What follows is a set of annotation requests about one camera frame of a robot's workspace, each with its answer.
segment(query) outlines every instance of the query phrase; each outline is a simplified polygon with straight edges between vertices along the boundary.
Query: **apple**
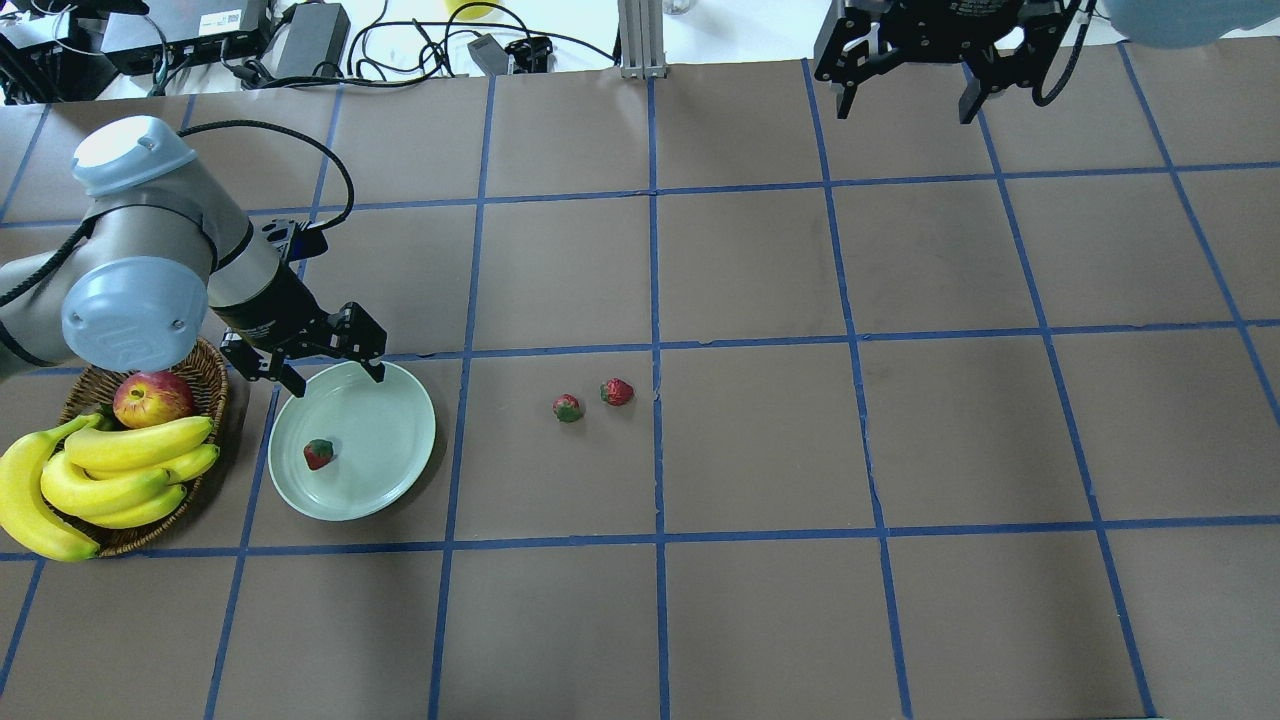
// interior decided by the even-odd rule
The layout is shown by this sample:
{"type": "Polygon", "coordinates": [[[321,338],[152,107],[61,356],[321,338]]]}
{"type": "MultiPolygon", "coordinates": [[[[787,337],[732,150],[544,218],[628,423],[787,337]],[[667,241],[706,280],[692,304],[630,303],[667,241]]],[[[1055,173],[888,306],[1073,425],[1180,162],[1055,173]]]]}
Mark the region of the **apple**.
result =
{"type": "Polygon", "coordinates": [[[115,419],[129,428],[150,428],[196,414],[187,380],[170,373],[133,373],[120,383],[111,404],[115,419]]]}

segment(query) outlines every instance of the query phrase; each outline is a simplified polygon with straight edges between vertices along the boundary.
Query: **light green plate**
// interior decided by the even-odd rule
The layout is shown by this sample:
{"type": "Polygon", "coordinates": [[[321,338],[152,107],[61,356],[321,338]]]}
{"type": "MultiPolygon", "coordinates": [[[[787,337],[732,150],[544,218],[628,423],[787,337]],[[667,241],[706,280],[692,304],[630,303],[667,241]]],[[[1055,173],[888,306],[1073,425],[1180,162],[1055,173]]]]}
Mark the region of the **light green plate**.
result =
{"type": "Polygon", "coordinates": [[[435,407],[422,383],[383,363],[375,383],[357,363],[343,363],[307,380],[275,416],[266,462],[271,482],[294,510],[320,520],[353,520],[378,512],[411,488],[435,445],[435,407]],[[333,443],[333,462],[312,471],[302,448],[333,443]]]}

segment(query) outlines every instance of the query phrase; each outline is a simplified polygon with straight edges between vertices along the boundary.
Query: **wicker basket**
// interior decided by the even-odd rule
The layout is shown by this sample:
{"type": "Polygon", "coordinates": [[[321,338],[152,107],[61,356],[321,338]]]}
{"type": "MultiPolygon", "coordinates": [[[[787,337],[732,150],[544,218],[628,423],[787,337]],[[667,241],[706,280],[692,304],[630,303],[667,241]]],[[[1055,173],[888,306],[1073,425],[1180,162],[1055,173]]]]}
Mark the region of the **wicker basket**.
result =
{"type": "MultiPolygon", "coordinates": [[[[227,410],[228,401],[227,365],[223,363],[223,356],[205,338],[198,338],[191,355],[175,365],[173,372],[191,386],[191,393],[196,398],[196,413],[209,415],[214,419],[214,432],[210,433],[209,439],[205,442],[220,445],[223,414],[227,410]]],[[[70,420],[88,406],[96,406],[102,402],[110,405],[115,397],[115,389],[128,377],[128,373],[114,373],[92,366],[86,368],[67,396],[67,405],[63,407],[59,423],[70,420]]],[[[214,477],[221,477],[221,473],[216,473],[214,477]]],[[[188,480],[186,484],[187,497],[183,498],[182,503],[173,512],[163,520],[140,528],[110,530],[91,525],[79,518],[69,516],[58,509],[54,509],[54,512],[58,512],[64,520],[97,541],[102,546],[99,557],[111,557],[138,550],[173,529],[179,520],[191,519],[207,505],[207,502],[202,502],[202,498],[212,497],[218,489],[207,487],[209,474],[188,480]]]]}

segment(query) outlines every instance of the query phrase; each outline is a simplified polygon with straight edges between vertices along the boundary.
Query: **red strawberry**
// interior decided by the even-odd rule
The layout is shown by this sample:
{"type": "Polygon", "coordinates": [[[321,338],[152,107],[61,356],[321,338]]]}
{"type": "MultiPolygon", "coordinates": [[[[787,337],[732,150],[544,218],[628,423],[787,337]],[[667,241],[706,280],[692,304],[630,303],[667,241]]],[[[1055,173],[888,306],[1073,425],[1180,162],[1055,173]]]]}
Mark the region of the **red strawberry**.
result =
{"type": "Polygon", "coordinates": [[[302,456],[307,460],[307,468],[311,468],[311,470],[319,470],[320,468],[333,462],[333,443],[326,439],[316,438],[302,448],[302,456]]]}
{"type": "Polygon", "coordinates": [[[613,406],[626,405],[631,401],[635,393],[635,388],[620,378],[613,378],[600,386],[600,400],[613,406]]]}
{"type": "Polygon", "coordinates": [[[572,395],[562,395],[552,404],[552,413],[561,423],[576,423],[582,419],[582,405],[572,395]]]}

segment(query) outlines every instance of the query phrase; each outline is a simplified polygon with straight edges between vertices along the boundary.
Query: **yellow banana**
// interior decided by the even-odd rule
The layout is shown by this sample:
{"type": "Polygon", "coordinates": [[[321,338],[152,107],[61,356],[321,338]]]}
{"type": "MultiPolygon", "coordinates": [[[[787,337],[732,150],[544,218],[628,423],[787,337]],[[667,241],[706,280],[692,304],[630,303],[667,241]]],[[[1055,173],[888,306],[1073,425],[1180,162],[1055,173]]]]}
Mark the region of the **yellow banana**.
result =
{"type": "MultiPolygon", "coordinates": [[[[218,455],[220,451],[216,445],[198,445],[196,450],[187,451],[172,460],[164,460],[156,462],[155,465],[147,465],[142,470],[164,469],[169,470],[169,484],[184,483],[187,480],[198,478],[209,471],[218,461],[218,455]]],[[[132,475],[138,470],[88,470],[91,478],[99,480],[109,480],[113,478],[122,478],[125,475],[132,475]]]]}
{"type": "Polygon", "coordinates": [[[84,518],[84,520],[100,528],[110,528],[113,530],[138,528],[156,520],[163,520],[166,515],[177,510],[183,497],[187,497],[187,486],[172,486],[142,505],[111,512],[110,515],[93,515],[84,518]]]}
{"type": "Polygon", "coordinates": [[[141,505],[164,492],[168,482],[169,471],[164,468],[95,480],[73,465],[65,452],[59,452],[45,464],[40,491],[54,507],[83,518],[110,515],[141,505]]]}
{"type": "Polygon", "coordinates": [[[0,527],[50,560],[74,562],[97,555],[99,544],[92,538],[45,505],[40,475],[58,441],[101,419],[101,415],[82,415],[51,430],[23,436],[0,457],[0,527]]]}
{"type": "Polygon", "coordinates": [[[214,420],[205,415],[116,433],[84,428],[67,438],[67,457],[91,471],[146,468],[195,448],[212,429],[214,420]]]}

